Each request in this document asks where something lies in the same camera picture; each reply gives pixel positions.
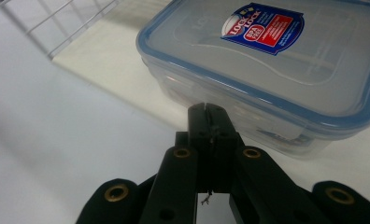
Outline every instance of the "clear plastic container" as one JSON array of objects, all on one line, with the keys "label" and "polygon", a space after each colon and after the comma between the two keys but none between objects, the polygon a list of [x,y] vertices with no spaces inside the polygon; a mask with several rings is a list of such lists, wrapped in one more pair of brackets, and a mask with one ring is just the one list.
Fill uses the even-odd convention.
[{"label": "clear plastic container", "polygon": [[[258,4],[268,9],[258,9]],[[164,92],[186,106],[223,106],[240,133],[291,155],[368,127],[370,1],[258,4],[175,0],[157,15],[139,33],[137,45]],[[242,18],[239,14],[234,20],[233,14],[242,9],[257,11],[255,21],[276,13],[281,31],[291,28],[287,12],[294,12],[302,26],[279,51],[228,41],[231,27]],[[272,21],[260,30],[266,33],[269,27]]]}]

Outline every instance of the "white wire rack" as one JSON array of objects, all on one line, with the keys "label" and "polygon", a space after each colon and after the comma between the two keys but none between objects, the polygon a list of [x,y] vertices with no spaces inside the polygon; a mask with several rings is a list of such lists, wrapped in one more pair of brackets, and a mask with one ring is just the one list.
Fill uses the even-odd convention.
[{"label": "white wire rack", "polygon": [[0,8],[51,59],[121,0],[0,0]]}]

